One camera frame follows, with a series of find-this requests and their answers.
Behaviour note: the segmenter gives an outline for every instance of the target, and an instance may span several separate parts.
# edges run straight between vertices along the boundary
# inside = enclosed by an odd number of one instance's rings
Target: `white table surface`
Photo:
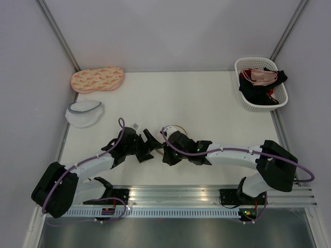
[[[180,125],[194,140],[211,140],[225,145],[259,145],[264,140],[278,142],[269,112],[245,110],[240,101],[235,72],[139,72],[126,73],[115,91],[79,94],[77,101],[96,100],[104,105],[104,115],[93,126],[70,126],[61,163],[75,163],[93,156],[126,125],[148,128],[158,133],[163,126]],[[238,184],[254,170],[235,165],[197,166],[183,160],[174,166],[162,163],[155,151],[152,160],[139,164],[128,156],[118,167],[101,176],[113,185],[212,185]]]

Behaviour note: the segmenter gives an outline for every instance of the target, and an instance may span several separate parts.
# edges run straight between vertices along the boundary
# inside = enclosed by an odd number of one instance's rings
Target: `white mesh laundry bag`
[[[66,118],[77,128],[87,128],[96,123],[103,113],[101,102],[85,100],[71,103],[66,111]]]

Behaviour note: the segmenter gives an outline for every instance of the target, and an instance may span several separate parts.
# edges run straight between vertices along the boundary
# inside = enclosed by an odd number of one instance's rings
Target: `garment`
[[[96,123],[103,113],[101,102],[84,100],[72,103],[66,111],[68,122],[77,128],[86,128]]]
[[[251,77],[250,71],[247,71],[246,74]],[[285,82],[287,79],[288,77],[285,75],[284,71],[277,71],[277,80],[274,83],[267,86],[254,86],[250,81],[245,79],[244,75],[241,73],[239,75],[239,90],[250,103],[256,105],[277,105],[279,104],[277,100],[269,97],[267,92]]]

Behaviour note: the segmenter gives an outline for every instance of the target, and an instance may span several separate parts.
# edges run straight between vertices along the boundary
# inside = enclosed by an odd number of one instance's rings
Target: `pink fabric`
[[[250,78],[245,70],[243,70],[243,75],[245,79],[250,81],[254,86],[267,86],[277,80],[277,72],[275,71],[264,71],[259,69],[248,70],[251,71]]]

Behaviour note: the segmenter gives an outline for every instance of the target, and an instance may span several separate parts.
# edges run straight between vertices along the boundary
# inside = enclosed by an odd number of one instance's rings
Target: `metal corner post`
[[[63,48],[63,51],[65,52],[65,54],[67,55],[70,63],[72,64],[72,66],[74,67],[75,71],[78,72],[80,71],[80,67],[76,61],[76,59],[74,58],[74,55],[71,52],[70,47],[68,46],[68,43],[66,42],[61,30],[58,28],[55,19],[53,18],[47,4],[45,3],[44,0],[36,0],[37,5],[39,6],[41,12],[43,13],[44,17],[46,18],[48,24],[50,25],[51,29],[53,30],[55,36],[57,37],[60,45]]]
[[[283,48],[285,42],[287,41],[287,39],[290,36],[290,33],[292,32],[295,24],[297,23],[297,21],[299,20],[300,16],[302,15],[302,13],[304,12],[304,10],[306,9],[306,7],[308,6],[308,3],[310,2],[310,0],[301,0],[299,5],[296,7],[287,27],[285,28],[281,38],[279,39],[273,53],[270,56],[270,59],[272,61],[275,61],[275,59],[277,58],[278,54],[280,53],[281,49]]]

